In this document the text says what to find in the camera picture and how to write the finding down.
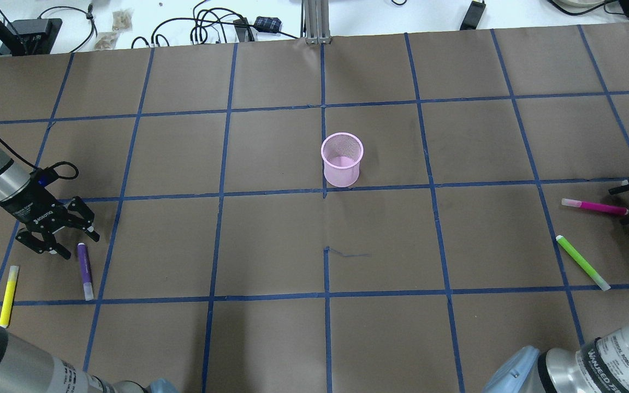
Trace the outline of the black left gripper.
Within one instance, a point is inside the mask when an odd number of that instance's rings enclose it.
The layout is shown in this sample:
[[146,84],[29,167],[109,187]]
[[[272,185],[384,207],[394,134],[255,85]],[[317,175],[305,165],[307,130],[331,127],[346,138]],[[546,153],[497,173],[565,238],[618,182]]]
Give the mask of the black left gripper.
[[72,198],[67,204],[51,204],[47,211],[25,223],[25,228],[20,229],[15,238],[38,254],[48,252],[69,260],[72,253],[58,243],[55,234],[68,227],[81,230],[97,243],[100,234],[94,229],[94,219],[94,212],[81,198]]

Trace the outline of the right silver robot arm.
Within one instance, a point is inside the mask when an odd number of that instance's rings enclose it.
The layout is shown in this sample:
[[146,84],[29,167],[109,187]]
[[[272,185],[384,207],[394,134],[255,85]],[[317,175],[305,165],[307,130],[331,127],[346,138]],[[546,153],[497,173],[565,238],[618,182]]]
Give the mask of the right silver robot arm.
[[[609,194],[629,191],[629,176]],[[620,220],[629,225],[629,217]],[[606,291],[610,285],[562,235],[556,242]],[[482,392],[629,392],[629,324],[570,353],[524,346],[486,383]]]

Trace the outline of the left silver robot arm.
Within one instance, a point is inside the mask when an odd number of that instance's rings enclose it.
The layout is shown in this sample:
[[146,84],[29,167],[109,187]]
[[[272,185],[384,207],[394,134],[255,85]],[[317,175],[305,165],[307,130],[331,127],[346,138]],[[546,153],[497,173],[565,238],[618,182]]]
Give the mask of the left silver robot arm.
[[58,231],[68,227],[94,242],[100,240],[94,229],[95,214],[79,196],[64,204],[46,189],[59,179],[72,181],[78,176],[79,169],[67,161],[40,168],[0,137],[0,207],[22,224],[17,241],[38,254],[49,252],[70,259],[72,253],[56,239]]

